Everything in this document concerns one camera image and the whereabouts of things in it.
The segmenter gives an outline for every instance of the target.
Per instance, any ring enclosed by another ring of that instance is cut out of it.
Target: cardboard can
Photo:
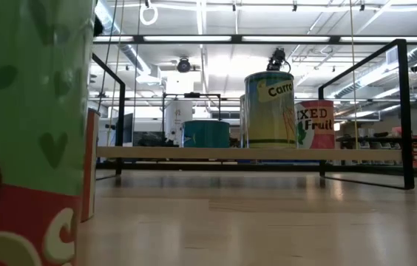
[[[243,118],[247,148],[296,148],[294,77],[267,71],[245,79]]]
[[[0,265],[76,265],[94,1],[0,1]]]
[[[296,104],[299,149],[334,149],[333,101],[309,100]]]

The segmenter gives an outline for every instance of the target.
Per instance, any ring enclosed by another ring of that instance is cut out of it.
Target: ceiling pipe
[[[414,50],[410,51],[407,54],[407,60],[409,61],[408,66],[409,67],[413,67],[417,64],[417,48],[415,48]],[[364,88],[365,86],[367,86],[368,84],[372,83],[368,83],[368,82],[364,82],[362,80],[363,77],[365,77],[366,75],[372,75],[373,72],[375,71],[379,71],[378,73],[376,73],[375,75],[383,75],[381,78],[386,78],[387,76],[390,76],[392,74],[394,74],[394,71],[390,71],[387,68],[387,62],[386,61],[382,61],[380,64],[374,66],[372,69],[369,69],[366,72],[363,72],[357,79],[355,83],[350,83],[348,86],[344,87],[343,89],[340,89],[339,91],[334,92],[333,97],[335,98],[341,98],[345,95],[347,95],[350,92],[353,92],[355,89],[361,89]]]
[[[359,33],[361,33],[363,30],[365,30],[369,25],[371,25],[377,18],[379,18],[379,16],[385,12],[385,10],[387,10],[388,8],[391,7],[391,5],[394,3],[395,0],[389,0],[373,17],[371,17],[363,26],[361,26],[355,33],[355,35],[358,35]],[[409,52],[409,54],[407,54],[407,60],[410,62],[409,66],[412,67],[414,65],[417,64],[417,48],[412,50],[411,52]],[[374,71],[377,71],[379,73],[375,73],[373,75],[384,75],[384,77],[382,78],[386,78],[389,75],[392,75],[394,72],[390,72],[390,70],[387,68],[386,65],[386,60],[382,61],[381,63],[377,64],[376,66],[374,66],[372,69],[369,69],[366,72],[363,72],[362,74],[360,74],[360,76],[358,76],[355,80],[355,82],[352,82],[350,84],[348,84],[346,87],[344,87],[343,89],[340,89],[339,91],[336,91],[334,93],[332,93],[329,98],[331,97],[335,97],[335,98],[341,98],[345,95],[347,95],[350,92],[353,92],[354,90],[358,90],[361,89],[365,86],[367,86],[368,84],[372,83],[365,83],[364,81],[362,81],[362,78],[365,77],[366,75],[371,75],[373,74]]]
[[[345,12],[345,14],[343,14],[342,15],[342,17],[337,21],[337,23],[338,22],[340,22],[346,15],[348,14],[348,12]],[[318,69],[319,67],[321,67],[323,64],[325,64],[325,62],[327,62],[328,60],[330,60],[330,58],[332,58],[332,56],[333,55],[335,55],[336,54],[336,52],[339,50],[339,48],[337,47],[337,48],[333,48],[332,49],[332,52],[329,54],[329,55],[327,55],[327,56],[325,56],[325,58],[319,63],[319,64],[317,64],[313,69],[313,71],[310,71],[310,72],[308,72],[307,74],[305,74],[305,75],[303,75],[302,77],[301,77],[301,79],[296,83],[296,86],[295,87],[298,87],[298,86],[300,86],[302,83],[304,83],[314,72],[315,72],[315,70],[316,69]]]
[[[332,4],[333,0],[328,1],[327,7],[329,7]],[[317,23],[319,23],[320,19],[322,18],[322,16],[324,15],[323,12],[321,12],[319,14],[319,16],[317,16],[317,19],[312,23],[311,27],[309,28],[309,30],[307,31],[307,35],[310,35],[312,30],[314,29],[314,27],[317,25]],[[289,54],[289,56],[285,59],[286,61],[289,60],[291,58],[291,56],[299,49],[300,44],[297,44],[297,46],[292,49],[291,53]]]
[[[109,11],[109,5],[105,0],[98,0],[95,6],[95,14],[102,22],[104,26],[103,35],[124,35],[121,30],[121,26],[113,18],[113,14]],[[151,68],[149,65],[136,53],[136,50],[129,44],[117,44],[120,51],[129,59],[129,61],[135,66],[139,75],[150,75]]]
[[[410,82],[410,86],[412,87],[412,86],[417,86],[417,79],[415,79],[415,80],[413,80],[413,81],[411,81]],[[373,108],[373,107],[375,107],[376,109],[382,109],[382,108],[386,108],[386,107],[388,107],[388,106],[393,106],[393,105],[396,105],[396,104],[398,104],[399,102],[388,102],[388,101],[385,101],[385,102],[372,102],[372,103],[370,103],[370,102],[360,102],[359,104],[361,104],[362,106],[361,106],[361,109],[362,110],[365,110],[366,108],[368,108],[368,107],[371,107],[371,108]],[[338,115],[343,115],[343,114],[345,114],[345,113],[349,113],[349,112],[351,112],[351,111],[353,111],[353,106],[344,106],[344,108],[342,108],[341,106],[340,107],[338,107],[338,109],[336,110],[336,113],[338,114]]]

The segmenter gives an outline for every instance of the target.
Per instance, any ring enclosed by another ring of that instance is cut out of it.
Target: white tank
[[[175,145],[182,143],[182,124],[192,120],[192,101],[173,100],[168,103],[165,111],[164,132],[169,140],[173,140]]]

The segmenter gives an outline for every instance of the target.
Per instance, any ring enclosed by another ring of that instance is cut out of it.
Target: air duct
[[[105,0],[98,0],[97,6],[95,7],[95,14],[104,26],[104,35],[124,35],[121,31],[121,26],[115,22],[113,14],[110,12],[109,6]],[[136,53],[131,45],[117,44],[117,46],[133,66],[135,66],[139,75],[150,75],[152,73],[151,67]]]
[[[396,54],[397,52],[396,50],[391,50],[390,53]],[[348,93],[353,92],[355,89],[361,89],[372,82],[393,74],[394,72],[391,71],[391,66],[397,66],[397,56],[395,60],[390,60],[390,56],[388,54],[386,57],[387,59],[385,61],[382,61],[376,67],[361,73],[359,77],[357,77],[355,83],[350,83],[348,86],[340,89],[338,92],[335,92],[333,96],[335,98],[341,98]],[[417,48],[407,54],[407,60],[409,61],[409,67],[417,65]]]

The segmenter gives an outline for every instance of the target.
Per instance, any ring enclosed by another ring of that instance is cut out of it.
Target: ceiling
[[[349,10],[349,0],[297,0],[296,12],[292,12],[294,6],[291,0],[236,0],[236,12],[232,11],[232,0],[206,0],[199,26],[197,1],[201,0],[150,1],[157,8],[158,17],[154,24],[148,26],[139,18],[139,6],[144,6],[144,0],[106,0],[106,4],[110,13],[115,13],[115,22],[121,32],[127,35],[351,35],[352,32],[355,35],[417,35],[417,11],[399,12],[400,9],[417,10],[417,1],[414,0],[352,0],[352,21],[350,12],[341,10]],[[360,11],[362,2],[366,6],[364,11]],[[331,12],[333,8],[337,8],[338,12]],[[146,20],[152,18],[151,12],[145,11]],[[187,74],[194,81],[196,92],[203,91],[200,74],[203,52],[206,55],[206,91],[236,98],[244,94],[244,78],[264,71],[268,58],[277,47],[284,48],[291,62],[295,92],[299,98],[316,98],[319,86],[353,65],[351,45],[206,44],[202,52],[199,44],[140,44],[133,47],[147,64],[158,66],[164,78],[177,75],[174,63],[181,57],[187,57],[197,67],[196,72]],[[355,45],[355,61],[380,48],[377,45]],[[159,84],[135,81],[135,68],[116,45],[94,45],[93,52],[126,83],[127,95],[135,95],[134,89],[137,97],[162,94],[163,87]],[[373,59],[357,73],[374,68],[384,59],[385,55]],[[92,64],[91,73],[97,75],[93,78],[95,82],[89,86],[92,95],[95,95],[102,88],[104,71]],[[417,78],[416,74],[411,73],[411,76]],[[351,78],[348,76],[336,85],[345,85],[351,82]],[[371,93],[377,94],[397,86],[397,78],[388,77],[384,82],[377,81],[372,85],[377,89],[372,89]],[[103,85],[106,95],[112,95],[114,86],[117,92],[118,84],[106,75]],[[374,96],[368,92],[363,95],[366,98]],[[141,101],[137,105],[145,106],[147,103]]]

